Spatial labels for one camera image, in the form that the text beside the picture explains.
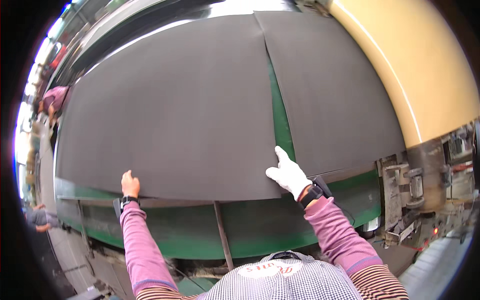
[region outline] wristwatch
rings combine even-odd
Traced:
[[[332,196],[332,192],[330,192],[322,176],[318,175],[312,181],[312,186],[308,188],[308,193],[299,201],[299,205],[302,209],[305,209],[310,202],[320,198],[322,195],[325,198],[329,198]]]
[[[113,209],[115,210],[115,215],[117,216],[117,219],[120,221],[120,215],[123,213],[123,207],[127,205],[128,203],[135,201],[140,205],[140,201],[131,196],[124,196],[123,198],[117,198],[113,200]]]

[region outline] person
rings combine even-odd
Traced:
[[[48,115],[50,126],[56,122],[57,114],[65,101],[70,97],[70,88],[68,86],[55,86],[48,90],[40,101],[34,104],[36,113],[44,112]]]
[[[35,206],[32,210],[24,211],[27,225],[36,232],[45,232],[51,228],[59,227],[57,215],[47,211],[45,204]]]
[[[267,169],[266,175],[301,201],[309,194],[312,181],[282,148],[277,146],[275,151],[278,167]],[[140,183],[131,170],[123,174],[121,184],[128,196],[124,199],[138,198]],[[124,203],[120,224],[125,260],[138,300],[408,299],[403,285],[356,233],[333,197],[314,198],[304,215],[330,263],[293,251],[273,253],[228,272],[208,292],[188,297],[178,292],[147,228],[145,212],[136,201]]]

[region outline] white glove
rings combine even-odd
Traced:
[[[307,185],[312,184],[312,181],[307,179],[299,165],[291,161],[282,148],[276,146],[275,153],[278,156],[278,168],[268,168],[265,174],[275,180],[282,188],[292,193],[295,201],[297,201],[300,193]]]

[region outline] green conveyor belt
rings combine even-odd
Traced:
[[[295,160],[287,114],[270,61],[269,75],[276,143]],[[376,170],[328,186],[341,208],[348,210],[346,215],[355,227],[380,215],[380,187]],[[62,200],[58,196],[109,203],[119,196],[80,187],[59,178],[55,178],[55,193],[59,218],[76,230],[81,230],[76,201]],[[283,195],[281,199],[224,203],[221,209],[234,258],[264,255],[317,242],[312,227],[303,219],[303,211],[290,194]],[[213,205],[146,208],[145,211],[152,236],[166,257],[224,258]],[[109,204],[106,207],[85,205],[84,224],[90,237],[123,247],[120,225]]]

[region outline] tan roller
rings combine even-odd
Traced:
[[[330,13],[380,76],[407,148],[479,116],[479,94],[450,27],[425,0],[335,0]]]

